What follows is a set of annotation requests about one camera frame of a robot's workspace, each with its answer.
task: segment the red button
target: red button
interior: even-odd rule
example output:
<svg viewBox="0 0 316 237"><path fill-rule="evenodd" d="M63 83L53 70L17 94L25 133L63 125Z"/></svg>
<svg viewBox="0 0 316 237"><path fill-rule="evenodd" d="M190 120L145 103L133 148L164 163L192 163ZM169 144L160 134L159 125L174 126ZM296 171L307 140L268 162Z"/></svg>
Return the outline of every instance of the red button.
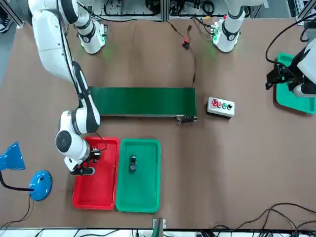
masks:
<svg viewBox="0 0 316 237"><path fill-rule="evenodd" d="M217 104L218 104L218 100L217 100L217 99L213 99L213 100L212 100L212 105L213 105L213 106L217 106Z"/></svg>

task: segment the robotic arm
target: robotic arm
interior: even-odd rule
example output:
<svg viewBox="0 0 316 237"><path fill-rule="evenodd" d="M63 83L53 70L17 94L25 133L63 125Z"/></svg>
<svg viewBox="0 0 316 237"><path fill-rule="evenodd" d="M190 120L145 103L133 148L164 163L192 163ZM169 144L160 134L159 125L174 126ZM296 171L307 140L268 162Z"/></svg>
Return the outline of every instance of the robotic arm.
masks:
<svg viewBox="0 0 316 237"><path fill-rule="evenodd" d="M32 25L40 60L44 68L57 77L74 84L79 106L64 111L59 121L56 147L65 155L65 164L72 174L94 173L83 168L89 158L88 143L80 135L96 132L100 125L97 111L80 65L71 56L65 37L66 24L74 24L80 41L88 53L96 53L104 46L103 25L92 21L88 12L81 12L76 0L29 0Z"/></svg>
<svg viewBox="0 0 316 237"><path fill-rule="evenodd" d="M226 18L220 19L212 25L214 33L213 44L222 52L232 51L237 44L240 35L240 27L245 18L243 6L257 6L263 4L264 0L225 0L228 6Z"/></svg>
<svg viewBox="0 0 316 237"><path fill-rule="evenodd" d="M266 89L288 82L288 88L299 97L316 97L316 39L304 47L292 60L288 70L277 65L267 74Z"/></svg>

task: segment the brown table surface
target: brown table surface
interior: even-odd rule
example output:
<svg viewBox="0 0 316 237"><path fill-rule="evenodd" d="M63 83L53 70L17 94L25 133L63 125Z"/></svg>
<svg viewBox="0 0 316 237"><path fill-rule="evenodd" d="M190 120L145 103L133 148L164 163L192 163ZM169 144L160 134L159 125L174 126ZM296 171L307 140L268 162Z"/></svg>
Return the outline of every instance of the brown table surface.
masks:
<svg viewBox="0 0 316 237"><path fill-rule="evenodd" d="M254 219L276 202L294 202L316 209L316 120L277 109L273 91L265 90L273 65L265 60L271 40L294 19L245 20L234 51L223 54L201 34L192 20L175 20L197 57L198 121L104 118L98 130L108 137L148 138L161 142L161 203L156 214L77 210L72 206L75 177L55 148L58 120L78 100L72 84L51 76L40 63L31 27L16 33L0 87L0 150L19 141L25 171L5 171L11 185L27 186L32 174L47 169L53 177L49 197L36 202L30 218L18 227L150 228L152 219L166 219L168 228L231 228ZM181 37L167 23L110 23L108 45L88 55L70 27L69 43L91 86L191 86L193 58ZM286 32L271 48L296 54L303 48L302 28ZM230 121L205 115L209 96L236 103ZM0 223L20 219L27 194L0 187ZM296 207L278 210L294 222L315 218ZM263 221L245 226L260 228ZM271 215L268 228L290 229Z"/></svg>

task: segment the red tray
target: red tray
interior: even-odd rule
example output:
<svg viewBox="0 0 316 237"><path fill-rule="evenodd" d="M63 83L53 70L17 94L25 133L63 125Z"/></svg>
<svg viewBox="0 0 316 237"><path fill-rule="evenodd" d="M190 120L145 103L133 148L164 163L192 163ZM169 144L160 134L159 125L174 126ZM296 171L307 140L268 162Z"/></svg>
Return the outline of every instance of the red tray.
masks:
<svg viewBox="0 0 316 237"><path fill-rule="evenodd" d="M104 141L99 137L84 138L91 148L104 149ZM75 180L73 205L79 209L112 210L115 205L118 165L119 140L103 137L108 148L101 152L98 162L89 162L94 167L93 175L78 175Z"/></svg>

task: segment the conveyor belt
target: conveyor belt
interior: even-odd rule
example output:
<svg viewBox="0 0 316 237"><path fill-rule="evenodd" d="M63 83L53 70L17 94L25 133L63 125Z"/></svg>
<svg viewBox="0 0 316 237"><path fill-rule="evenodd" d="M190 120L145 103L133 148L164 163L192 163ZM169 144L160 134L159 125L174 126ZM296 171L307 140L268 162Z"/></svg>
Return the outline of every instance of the conveyor belt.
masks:
<svg viewBox="0 0 316 237"><path fill-rule="evenodd" d="M192 87L91 87L101 116L175 117L197 119L196 91Z"/></svg>

